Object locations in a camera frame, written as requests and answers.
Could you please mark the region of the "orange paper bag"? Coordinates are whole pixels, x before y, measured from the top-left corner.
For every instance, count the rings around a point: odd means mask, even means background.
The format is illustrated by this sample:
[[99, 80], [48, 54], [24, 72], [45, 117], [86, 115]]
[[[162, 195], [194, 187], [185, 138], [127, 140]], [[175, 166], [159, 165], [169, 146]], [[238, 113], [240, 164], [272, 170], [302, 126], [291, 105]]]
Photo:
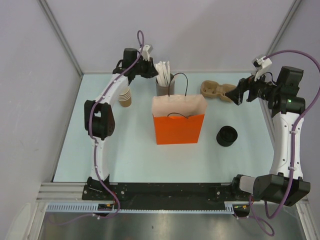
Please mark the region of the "orange paper bag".
[[207, 101], [201, 94], [171, 94], [152, 99], [157, 145], [196, 144], [203, 126]]

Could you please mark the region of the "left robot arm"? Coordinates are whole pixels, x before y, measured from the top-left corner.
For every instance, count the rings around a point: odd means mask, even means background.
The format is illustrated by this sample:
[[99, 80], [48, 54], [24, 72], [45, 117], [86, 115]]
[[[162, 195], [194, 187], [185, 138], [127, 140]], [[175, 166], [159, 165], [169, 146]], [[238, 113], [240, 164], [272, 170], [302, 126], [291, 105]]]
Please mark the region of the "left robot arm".
[[90, 177], [95, 181], [104, 181], [109, 176], [107, 161], [107, 141], [115, 130], [115, 118], [112, 107], [135, 79], [140, 76], [151, 79], [158, 75], [150, 57], [153, 47], [149, 44], [140, 49], [125, 48], [123, 58], [112, 72], [111, 79], [94, 100], [84, 103], [84, 127], [92, 139], [93, 164]]

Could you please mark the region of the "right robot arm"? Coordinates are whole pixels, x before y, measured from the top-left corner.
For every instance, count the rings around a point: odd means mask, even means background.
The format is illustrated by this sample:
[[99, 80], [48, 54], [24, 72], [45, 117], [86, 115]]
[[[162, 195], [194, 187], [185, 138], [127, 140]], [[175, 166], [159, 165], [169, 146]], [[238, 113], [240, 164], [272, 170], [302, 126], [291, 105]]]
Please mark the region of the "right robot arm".
[[283, 66], [277, 81], [265, 82], [265, 76], [255, 79], [254, 75], [239, 80], [235, 89], [225, 95], [236, 105], [257, 98], [267, 101], [274, 126], [274, 155], [269, 174], [258, 177], [237, 175], [236, 185], [230, 188], [231, 196], [242, 201], [248, 194], [263, 200], [291, 207], [311, 190], [311, 184], [303, 180], [300, 164], [300, 133], [306, 109], [306, 101], [298, 97], [299, 84], [304, 71]]

